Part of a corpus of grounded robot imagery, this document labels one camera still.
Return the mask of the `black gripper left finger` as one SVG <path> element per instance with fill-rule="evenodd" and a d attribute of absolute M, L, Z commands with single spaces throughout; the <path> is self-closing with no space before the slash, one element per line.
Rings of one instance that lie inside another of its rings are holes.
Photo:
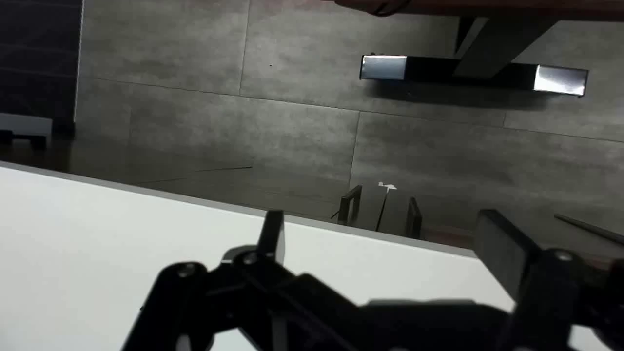
<path fill-rule="evenodd" d="M 311 275 L 278 261 L 284 212 L 268 210 L 253 245 L 227 249 L 208 271 L 198 261 L 155 276 L 122 351 L 208 351 L 237 329 L 257 351 L 358 351 L 358 308 Z"/>

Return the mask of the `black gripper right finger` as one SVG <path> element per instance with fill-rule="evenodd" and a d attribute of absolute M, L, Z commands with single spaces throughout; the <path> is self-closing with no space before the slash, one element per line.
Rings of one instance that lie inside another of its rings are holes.
<path fill-rule="evenodd" d="M 594 267 L 563 247 L 539 247 L 495 208 L 481 208 L 473 251 L 514 300 L 498 351 L 573 351 L 574 325 L 624 351 L 624 261 Z"/>

